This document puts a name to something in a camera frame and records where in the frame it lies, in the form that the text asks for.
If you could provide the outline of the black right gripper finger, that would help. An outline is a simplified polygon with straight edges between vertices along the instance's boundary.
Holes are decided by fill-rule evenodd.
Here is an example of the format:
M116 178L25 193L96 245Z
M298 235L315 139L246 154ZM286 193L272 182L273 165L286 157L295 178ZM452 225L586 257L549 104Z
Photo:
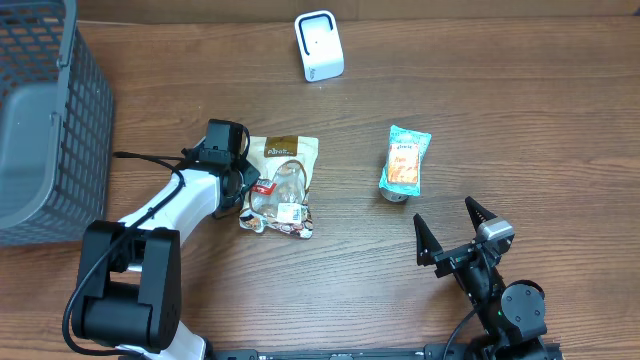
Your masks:
M436 257L443 253L443 249L419 214L413 216L413 221L416 233L417 264L421 266L434 265L437 262Z
M482 223L497 217L496 214L484 208L471 196L465 198L465 205L475 231L478 230Z

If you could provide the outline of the red coffee stick sachet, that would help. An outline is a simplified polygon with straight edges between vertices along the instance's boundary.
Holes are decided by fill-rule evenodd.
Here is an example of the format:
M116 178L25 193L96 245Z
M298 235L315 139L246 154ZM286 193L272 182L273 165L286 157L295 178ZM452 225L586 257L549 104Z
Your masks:
M272 180L258 179L257 182L251 188L251 191L253 193L270 196L276 187L277 187L277 183Z

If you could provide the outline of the beige nut pouch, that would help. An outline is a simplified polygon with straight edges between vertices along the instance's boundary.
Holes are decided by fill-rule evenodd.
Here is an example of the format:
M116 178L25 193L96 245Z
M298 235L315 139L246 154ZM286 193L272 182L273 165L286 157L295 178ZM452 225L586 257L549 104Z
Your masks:
M270 196L250 189L239 213L239 225L262 233L273 229L309 239L313 219L309 209L309 191L319 154L319 140L305 136L250 138L249 162L260 172L258 179L277 183Z

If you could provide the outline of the teal snack packet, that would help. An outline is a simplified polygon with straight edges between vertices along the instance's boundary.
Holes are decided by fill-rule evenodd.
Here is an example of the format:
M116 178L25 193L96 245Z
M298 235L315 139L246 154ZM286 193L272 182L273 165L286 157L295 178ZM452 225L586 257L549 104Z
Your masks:
M388 150L386 155L386 161L384 167L382 168L382 174L379 181L379 190L380 188L386 188L390 191L405 194L409 197L417 197L421 195L421 164L424 159L424 156L427 153L428 147L430 145L432 139L432 135L430 133L419 132L415 130L401 128L396 125L392 125L389 131L389 141L388 141ZM420 162L419 162L419 174L418 174L418 183L415 185L400 185L400 184L391 184L387 181L387 161L388 161L388 152L389 147L392 143L415 143L420 147Z

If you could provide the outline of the orange tissue packet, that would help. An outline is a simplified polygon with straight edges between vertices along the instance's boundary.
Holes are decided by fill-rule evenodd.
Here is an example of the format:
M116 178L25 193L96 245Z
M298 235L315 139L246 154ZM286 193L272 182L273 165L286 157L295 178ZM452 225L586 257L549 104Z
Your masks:
M387 161L387 181L391 184L418 183L420 147L415 143L392 143Z

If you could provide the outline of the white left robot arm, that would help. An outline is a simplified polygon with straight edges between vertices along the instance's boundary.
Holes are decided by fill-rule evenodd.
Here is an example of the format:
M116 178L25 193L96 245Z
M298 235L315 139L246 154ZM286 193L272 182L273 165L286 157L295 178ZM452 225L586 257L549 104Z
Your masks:
M245 145L199 143L180 157L144 155L169 183L119 221L85 230L62 336L85 356L212 359L211 342L181 320L181 247L207 216L242 201L258 179Z

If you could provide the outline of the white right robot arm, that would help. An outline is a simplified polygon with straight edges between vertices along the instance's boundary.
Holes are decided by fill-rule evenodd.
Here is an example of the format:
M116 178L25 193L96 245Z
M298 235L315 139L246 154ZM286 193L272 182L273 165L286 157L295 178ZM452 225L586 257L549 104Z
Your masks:
M444 250L418 214L413 216L416 263L434 266L438 278L455 277L472 309L449 335L443 359L560 359L557 344L547 346L542 336L545 292L531 280L504 283L497 266L515 238L513 225L465 198L475 236L471 242Z

